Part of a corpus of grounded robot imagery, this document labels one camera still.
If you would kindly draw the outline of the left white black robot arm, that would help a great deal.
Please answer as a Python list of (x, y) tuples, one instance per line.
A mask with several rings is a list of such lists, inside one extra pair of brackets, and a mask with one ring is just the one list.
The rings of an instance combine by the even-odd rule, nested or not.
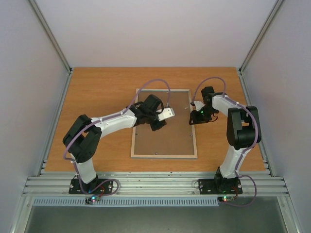
[(74, 164), (80, 187), (86, 193), (93, 193), (100, 185), (93, 156), (102, 138), (143, 124), (157, 131), (173, 116), (173, 109), (164, 106), (162, 100), (152, 94), (145, 101), (132, 103), (114, 114), (93, 118), (81, 115), (63, 138), (66, 147), (63, 158)]

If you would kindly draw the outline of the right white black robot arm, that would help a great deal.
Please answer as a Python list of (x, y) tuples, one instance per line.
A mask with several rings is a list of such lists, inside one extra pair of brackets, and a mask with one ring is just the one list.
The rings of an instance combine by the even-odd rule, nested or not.
[(190, 125), (212, 122), (215, 114), (227, 117), (226, 137), (229, 148), (223, 163), (212, 179), (199, 179), (200, 194), (242, 194), (241, 165), (249, 151), (261, 141), (258, 109), (244, 106), (228, 95), (215, 92), (213, 87), (204, 87), (202, 101), (192, 101), (195, 110), (190, 113)]

